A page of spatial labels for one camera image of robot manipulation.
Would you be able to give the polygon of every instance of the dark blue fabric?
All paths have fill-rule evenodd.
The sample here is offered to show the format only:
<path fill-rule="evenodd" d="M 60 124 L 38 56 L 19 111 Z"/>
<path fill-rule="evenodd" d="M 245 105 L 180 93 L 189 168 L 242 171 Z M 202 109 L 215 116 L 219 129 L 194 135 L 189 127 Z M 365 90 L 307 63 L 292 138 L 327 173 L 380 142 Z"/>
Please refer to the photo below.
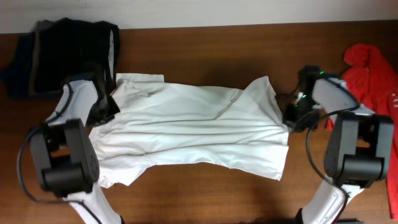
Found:
<path fill-rule="evenodd" d="M 34 42 L 34 34 L 20 37 L 14 61 L 5 70 L 0 71 L 0 80 L 6 84 L 7 92 L 12 99 L 28 98 Z"/>

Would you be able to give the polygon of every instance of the red cloth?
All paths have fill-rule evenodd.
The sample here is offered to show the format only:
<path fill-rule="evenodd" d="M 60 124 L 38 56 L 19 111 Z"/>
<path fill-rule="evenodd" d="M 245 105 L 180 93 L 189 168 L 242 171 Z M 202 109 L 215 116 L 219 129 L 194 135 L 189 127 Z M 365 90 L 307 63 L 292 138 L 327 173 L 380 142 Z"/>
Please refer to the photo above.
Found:
<path fill-rule="evenodd" d="M 348 89 L 369 109 L 394 120 L 387 192 L 391 218 L 398 220 L 398 76 L 375 46 L 356 44 L 346 51 L 344 61 L 352 66 L 343 75 Z M 329 121 L 326 128 L 332 127 Z"/>

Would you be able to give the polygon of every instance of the brown wooden surface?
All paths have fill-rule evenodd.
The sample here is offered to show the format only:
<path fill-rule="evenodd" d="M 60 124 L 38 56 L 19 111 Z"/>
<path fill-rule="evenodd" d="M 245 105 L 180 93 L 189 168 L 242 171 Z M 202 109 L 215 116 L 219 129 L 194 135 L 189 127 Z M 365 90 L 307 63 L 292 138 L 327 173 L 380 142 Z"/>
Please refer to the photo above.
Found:
<path fill-rule="evenodd" d="M 16 40 L 17 35 L 0 36 L 0 68 L 12 60 Z M 164 74 L 167 82 L 233 88 L 245 88 L 268 75 L 276 92 L 282 93 L 296 85 L 297 71 L 306 64 L 328 72 L 346 69 L 343 53 L 358 42 L 379 47 L 397 70 L 397 40 L 398 21 L 122 30 L 117 72 Z M 30 202 L 17 182 L 19 146 L 28 128 L 43 121 L 57 102 L 13 101 L 3 85 L 0 91 L 0 223 L 83 223 L 69 206 Z M 313 156 L 320 167 L 329 134 L 319 130 L 313 135 Z M 131 186 L 116 184 L 104 193 L 126 223 L 292 218 L 321 182 L 310 168 L 304 143 L 304 134 L 290 136 L 280 182 L 210 164 L 158 166 Z M 39 189 L 30 154 L 24 158 L 28 187 L 51 198 Z M 385 182 L 357 196 L 343 217 L 393 223 Z"/>

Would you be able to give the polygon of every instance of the robotic arm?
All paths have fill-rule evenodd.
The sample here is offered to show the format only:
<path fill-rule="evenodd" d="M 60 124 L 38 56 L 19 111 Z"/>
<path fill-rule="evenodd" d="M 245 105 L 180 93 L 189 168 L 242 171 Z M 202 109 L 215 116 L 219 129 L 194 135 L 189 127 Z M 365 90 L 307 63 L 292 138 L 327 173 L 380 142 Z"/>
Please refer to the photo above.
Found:
<path fill-rule="evenodd" d="M 343 80 L 317 67 L 305 67 L 299 80 L 298 99 L 285 110 L 284 123 L 292 132 L 309 128 L 308 140 L 319 120 L 314 109 L 323 108 L 335 127 L 324 160 L 327 177 L 321 174 L 324 181 L 311 202 L 298 211 L 295 222 L 334 223 L 355 195 L 386 178 L 393 125 L 388 117 L 359 105 Z M 97 183 L 98 159 L 85 129 L 87 122 L 103 124 L 112 119 L 119 112 L 117 105 L 95 80 L 77 80 L 64 86 L 55 111 L 30 139 L 41 188 L 70 202 L 85 223 L 124 223 Z M 357 147 L 358 139 L 369 147 Z M 69 155 L 56 156 L 63 147 L 69 148 Z"/>

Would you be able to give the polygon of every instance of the folded white fabric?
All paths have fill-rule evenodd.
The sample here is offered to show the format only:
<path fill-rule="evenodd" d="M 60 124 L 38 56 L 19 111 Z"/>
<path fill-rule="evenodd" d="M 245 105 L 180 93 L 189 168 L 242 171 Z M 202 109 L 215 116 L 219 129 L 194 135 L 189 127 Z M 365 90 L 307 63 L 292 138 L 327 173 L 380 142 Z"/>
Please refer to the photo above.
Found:
<path fill-rule="evenodd" d="M 165 83 L 163 75 L 117 74 L 121 112 L 93 128 L 99 184 L 131 184 L 148 167 L 208 162 L 279 180 L 288 150 L 268 77 L 245 90 Z"/>

